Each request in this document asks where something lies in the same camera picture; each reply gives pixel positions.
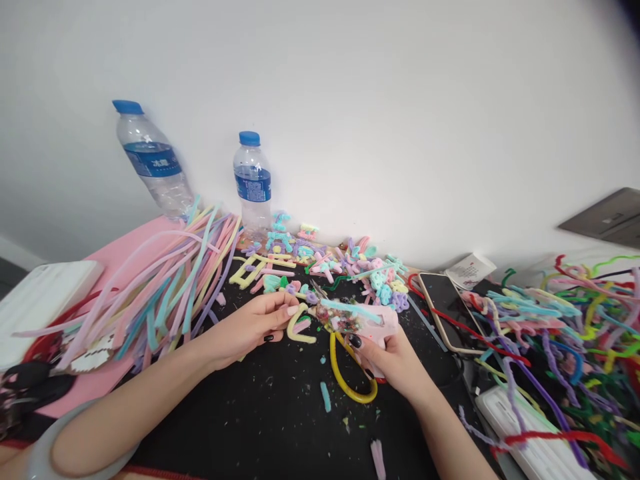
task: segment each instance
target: blue bottle label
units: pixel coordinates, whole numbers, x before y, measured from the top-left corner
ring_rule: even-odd
[[[125,153],[131,160],[133,168],[142,177],[170,177],[182,172],[173,149],[169,145],[166,147],[161,151],[150,152],[139,151],[140,148],[136,148],[135,143],[124,146]]]
[[[262,170],[261,174],[264,176],[261,180],[246,180],[235,176],[240,198],[254,202],[271,200],[271,174],[265,170]]]

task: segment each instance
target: fingernail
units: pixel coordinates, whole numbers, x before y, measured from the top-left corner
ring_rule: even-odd
[[[360,337],[354,335],[353,333],[349,334],[349,343],[356,348],[362,347],[362,340],[360,340]]]

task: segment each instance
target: bracelet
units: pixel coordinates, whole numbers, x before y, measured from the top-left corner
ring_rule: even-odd
[[[97,400],[88,401],[58,419],[46,432],[33,444],[33,450],[29,455],[27,465],[27,478],[29,480],[71,480],[64,477],[53,469],[51,465],[51,448],[56,438],[67,424],[76,418],[84,410],[92,406]],[[99,472],[92,473],[86,477],[74,477],[73,480],[109,480],[113,478],[131,459],[135,451],[138,449],[136,445],[132,450],[126,452],[122,457],[118,458],[108,467]]]

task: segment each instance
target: blue bottle cap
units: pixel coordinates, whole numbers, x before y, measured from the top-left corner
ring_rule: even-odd
[[[248,147],[259,147],[260,135],[258,135],[256,132],[250,131],[240,132],[240,144],[246,145]]]
[[[112,100],[113,106],[118,113],[125,113],[128,115],[144,115],[142,107],[138,102],[132,102],[130,100]]]

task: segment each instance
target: smartphone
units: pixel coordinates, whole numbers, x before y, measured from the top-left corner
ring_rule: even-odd
[[[475,320],[465,302],[460,298],[458,289],[446,275],[438,273],[421,273],[418,275],[422,292],[425,294],[431,316],[435,322],[442,341],[447,348],[456,353],[482,355],[487,348],[469,332],[455,327],[445,319],[441,319],[433,310],[438,310],[450,318],[465,324],[484,336],[485,332]]]

